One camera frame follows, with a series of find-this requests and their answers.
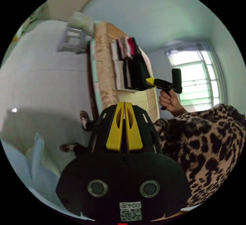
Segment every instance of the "yellow grip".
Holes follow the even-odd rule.
[[[108,150],[120,152],[122,129],[123,129],[123,117],[124,117],[124,102],[119,102],[115,110],[115,115],[112,121],[112,125],[108,135],[108,140],[106,143],[106,148]]]
[[[131,103],[125,102],[127,152],[143,148],[138,124]]]

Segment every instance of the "white wall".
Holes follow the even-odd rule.
[[[232,35],[215,16],[209,39],[224,74],[228,104],[246,114],[246,67]]]
[[[168,57],[165,55],[164,50],[160,49],[158,51],[148,53],[148,57],[150,59],[154,77],[172,82],[172,66]],[[157,89],[157,97],[160,96],[160,91],[161,90]],[[168,111],[160,110],[160,117],[172,118],[173,116]]]
[[[213,19],[199,0],[91,0],[83,13],[134,36],[146,53],[176,39],[209,38]]]

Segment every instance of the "white tiled floor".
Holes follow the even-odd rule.
[[[56,52],[64,27],[59,21],[37,25],[0,69],[0,136],[25,153],[38,132],[60,171],[75,157],[61,152],[61,144],[88,144],[79,111],[92,118],[86,54]]]

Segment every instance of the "leopard print clothing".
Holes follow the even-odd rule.
[[[233,170],[246,140],[246,120],[234,107],[185,113],[154,123],[162,153],[184,169],[191,187],[186,207],[207,200]]]

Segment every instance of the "bed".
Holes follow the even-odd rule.
[[[152,122],[160,118],[156,89],[151,88],[146,91],[135,93],[120,91],[116,89],[115,69],[111,54],[112,40],[127,36],[123,31],[111,23],[97,22],[95,26],[95,36],[90,41],[88,56],[91,61],[91,70],[88,67],[88,83],[93,83],[90,89],[91,108],[93,117],[97,117],[105,108],[118,102],[131,102],[145,109]],[[150,61],[147,55],[141,50],[150,75],[153,77]]]

